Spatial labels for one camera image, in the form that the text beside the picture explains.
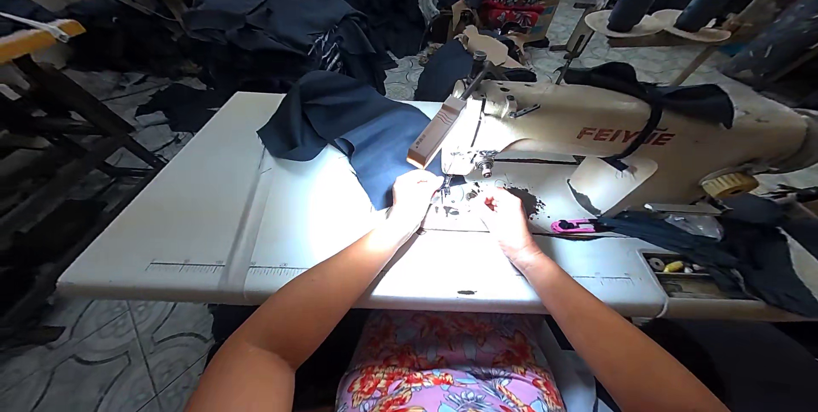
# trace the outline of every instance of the navy fabric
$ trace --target navy fabric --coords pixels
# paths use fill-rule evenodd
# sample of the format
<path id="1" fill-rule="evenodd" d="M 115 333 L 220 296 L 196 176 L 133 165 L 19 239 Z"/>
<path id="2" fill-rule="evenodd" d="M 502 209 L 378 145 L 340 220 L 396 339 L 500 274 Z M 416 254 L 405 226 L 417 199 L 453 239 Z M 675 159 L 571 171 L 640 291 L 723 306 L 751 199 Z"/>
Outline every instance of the navy fabric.
<path id="1" fill-rule="evenodd" d="M 506 37 L 498 37 L 501 42 Z M 472 55 L 458 40 L 449 40 L 429 57 L 415 89 L 415 100 L 443 102 L 452 93 L 455 82 L 471 72 Z M 524 68 L 501 68 L 509 81 L 535 82 L 537 74 Z"/>
<path id="2" fill-rule="evenodd" d="M 338 70 L 385 93 L 383 70 L 395 66 L 366 15 L 343 0 L 197 0 L 184 20 L 220 88 L 286 92 L 304 73 Z"/>
<path id="3" fill-rule="evenodd" d="M 272 156 L 309 161 L 326 145 L 349 158 L 375 209 L 392 206 L 395 178 L 413 170 L 406 152 L 429 124 L 417 108 L 380 95 L 335 72 L 310 72 L 296 82 L 259 130 Z M 440 155 L 428 170 L 441 176 Z"/>

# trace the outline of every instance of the tiled floor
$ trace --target tiled floor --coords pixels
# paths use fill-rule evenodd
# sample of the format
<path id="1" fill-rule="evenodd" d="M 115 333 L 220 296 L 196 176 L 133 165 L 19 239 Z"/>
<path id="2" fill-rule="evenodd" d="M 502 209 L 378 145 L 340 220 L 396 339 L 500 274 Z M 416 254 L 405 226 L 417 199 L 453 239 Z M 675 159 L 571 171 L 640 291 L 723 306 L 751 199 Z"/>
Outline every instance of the tiled floor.
<path id="1" fill-rule="evenodd" d="M 564 43 L 582 10 L 574 1 L 560 3 L 548 30 L 552 43 Z M 630 62 L 642 81 L 669 82 L 701 48 L 610 49 L 604 37 L 594 36 L 575 66 L 595 66 L 608 61 Z M 563 53 L 529 49 L 528 62 L 540 79 L 563 65 Z M 685 84 L 736 84 L 715 70 L 724 59 L 713 55 Z M 411 100 L 423 67 L 417 57 L 398 61 L 387 72 L 386 90 L 390 98 Z M 128 85 L 138 78 L 128 74 L 85 74 L 71 76 L 99 98 L 142 91 L 167 83 L 148 79 Z M 156 116 L 134 118 L 137 105 L 144 104 L 156 89 L 109 101 L 117 113 L 137 124 L 137 140 L 149 149 L 179 138 L 162 151 L 170 158 L 190 135 L 173 133 L 166 124 L 144 127 Z M 115 155 L 114 158 L 128 158 Z M 818 170 L 808 168 L 785 176 L 762 176 L 762 184 L 784 182 L 796 186 L 818 184 Z M 196 387 L 210 347 L 210 314 L 205 305 L 170 302 L 89 301 L 58 298 L 56 309 L 45 323 L 64 325 L 66 332 L 54 343 L 27 350 L 0 353 L 0 410 L 21 411 L 181 411 Z"/>
<path id="2" fill-rule="evenodd" d="M 0 410 L 181 411 L 210 349 L 205 305 L 56 300 L 54 343 L 0 355 Z"/>

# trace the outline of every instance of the fabric scraps on floor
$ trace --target fabric scraps on floor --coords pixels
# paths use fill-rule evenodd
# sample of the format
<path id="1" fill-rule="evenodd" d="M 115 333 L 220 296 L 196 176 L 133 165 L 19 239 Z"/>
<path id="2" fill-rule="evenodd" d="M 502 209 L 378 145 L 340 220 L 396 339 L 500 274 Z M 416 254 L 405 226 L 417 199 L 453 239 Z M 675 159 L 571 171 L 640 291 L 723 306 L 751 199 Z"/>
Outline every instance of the fabric scraps on floor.
<path id="1" fill-rule="evenodd" d="M 174 83 L 154 94 L 147 104 L 139 105 L 136 116 L 162 112 L 171 130 L 196 133 L 233 93 L 231 89 L 195 89 Z"/>

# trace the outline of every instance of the floral pants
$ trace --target floral pants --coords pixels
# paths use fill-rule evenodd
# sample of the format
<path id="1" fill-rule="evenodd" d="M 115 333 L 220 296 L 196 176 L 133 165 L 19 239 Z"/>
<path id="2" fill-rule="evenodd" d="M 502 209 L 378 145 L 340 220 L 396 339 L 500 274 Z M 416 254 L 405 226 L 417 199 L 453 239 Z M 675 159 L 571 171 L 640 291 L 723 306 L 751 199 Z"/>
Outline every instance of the floral pants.
<path id="1" fill-rule="evenodd" d="M 564 412 L 531 320 L 515 314 L 374 311 L 338 412 Z"/>

